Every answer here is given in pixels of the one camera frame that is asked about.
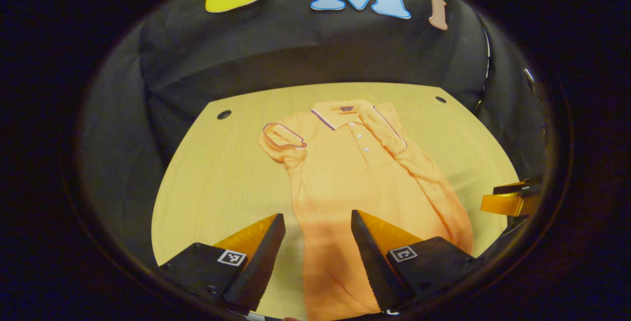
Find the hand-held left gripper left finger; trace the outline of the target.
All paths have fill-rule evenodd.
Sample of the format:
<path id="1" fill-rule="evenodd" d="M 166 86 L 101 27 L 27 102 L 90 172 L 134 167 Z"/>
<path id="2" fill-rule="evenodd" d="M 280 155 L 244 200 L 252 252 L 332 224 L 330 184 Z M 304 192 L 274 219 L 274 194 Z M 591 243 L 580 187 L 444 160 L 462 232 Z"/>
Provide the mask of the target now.
<path id="1" fill-rule="evenodd" d="M 213 245 L 192 243 L 160 271 L 174 285 L 215 307 L 257 310 L 285 236 L 282 214 L 273 214 Z"/>

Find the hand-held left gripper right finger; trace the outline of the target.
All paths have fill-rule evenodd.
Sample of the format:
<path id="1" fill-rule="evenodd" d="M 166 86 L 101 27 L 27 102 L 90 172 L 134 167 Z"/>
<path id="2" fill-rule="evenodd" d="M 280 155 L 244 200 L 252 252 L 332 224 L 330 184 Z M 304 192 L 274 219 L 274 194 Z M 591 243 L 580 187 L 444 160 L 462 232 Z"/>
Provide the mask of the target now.
<path id="1" fill-rule="evenodd" d="M 478 269 L 478 260 L 448 240 L 421 239 L 360 210 L 351 230 L 382 312 L 432 303 Z"/>

